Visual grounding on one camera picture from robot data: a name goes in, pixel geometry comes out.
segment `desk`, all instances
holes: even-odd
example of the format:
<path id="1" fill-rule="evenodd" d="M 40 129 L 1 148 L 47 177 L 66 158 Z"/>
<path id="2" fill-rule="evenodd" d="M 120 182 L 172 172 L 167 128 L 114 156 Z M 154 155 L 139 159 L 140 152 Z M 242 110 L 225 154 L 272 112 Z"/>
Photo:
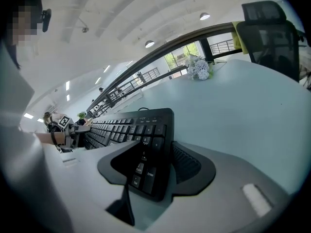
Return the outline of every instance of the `desk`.
<path id="1" fill-rule="evenodd" d="M 288 193 L 311 162 L 311 93 L 266 67 L 232 60 L 211 80 L 186 75 L 144 91 L 120 112 L 171 108 L 174 139 L 241 157 Z"/>

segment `black mesh chair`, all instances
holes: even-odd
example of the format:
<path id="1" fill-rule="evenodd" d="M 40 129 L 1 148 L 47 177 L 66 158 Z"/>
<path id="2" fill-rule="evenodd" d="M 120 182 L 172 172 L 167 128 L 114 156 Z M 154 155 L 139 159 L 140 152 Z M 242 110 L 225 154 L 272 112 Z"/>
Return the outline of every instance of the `black mesh chair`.
<path id="1" fill-rule="evenodd" d="M 271 68 L 299 81 L 298 35 L 273 1 L 242 4 L 244 22 L 237 31 L 253 63 Z"/>

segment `table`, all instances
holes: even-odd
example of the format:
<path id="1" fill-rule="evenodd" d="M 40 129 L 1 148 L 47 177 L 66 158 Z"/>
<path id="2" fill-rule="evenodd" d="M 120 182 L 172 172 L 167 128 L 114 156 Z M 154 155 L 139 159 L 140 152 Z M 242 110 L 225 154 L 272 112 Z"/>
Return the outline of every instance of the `table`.
<path id="1" fill-rule="evenodd" d="M 269 68 L 231 60 L 210 80 L 186 75 L 145 90 L 120 112 L 171 108 L 174 139 L 243 158 L 289 194 L 311 163 L 311 93 Z"/>

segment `black keyboard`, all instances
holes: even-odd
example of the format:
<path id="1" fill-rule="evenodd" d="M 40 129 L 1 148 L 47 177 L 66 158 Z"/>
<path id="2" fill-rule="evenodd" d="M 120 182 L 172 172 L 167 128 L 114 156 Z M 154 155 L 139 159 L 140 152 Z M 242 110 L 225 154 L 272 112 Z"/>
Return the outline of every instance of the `black keyboard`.
<path id="1" fill-rule="evenodd" d="M 139 193 L 161 200 L 169 177 L 173 122 L 171 109 L 99 117 L 92 121 L 91 131 L 85 134 L 85 148 L 91 150 L 125 141 L 140 141 L 138 159 L 127 174 L 129 184 Z"/>

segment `ceiling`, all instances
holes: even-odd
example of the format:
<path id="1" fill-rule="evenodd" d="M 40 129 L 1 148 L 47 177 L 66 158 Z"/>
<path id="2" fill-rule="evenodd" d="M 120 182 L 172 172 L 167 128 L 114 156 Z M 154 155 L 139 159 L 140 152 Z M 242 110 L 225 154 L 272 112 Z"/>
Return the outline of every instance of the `ceiling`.
<path id="1" fill-rule="evenodd" d="M 54 91 L 68 80 L 79 87 L 77 93 L 89 91 L 107 65 L 114 69 L 139 60 L 167 39 L 215 24 L 243 1 L 42 0 L 43 8 L 52 10 L 49 30 L 17 50 L 21 74 L 35 90 L 28 110 L 46 96 L 58 105 L 66 102 L 65 93 Z M 200 21 L 202 12 L 211 17 Z M 155 45 L 146 49 L 150 39 Z"/>

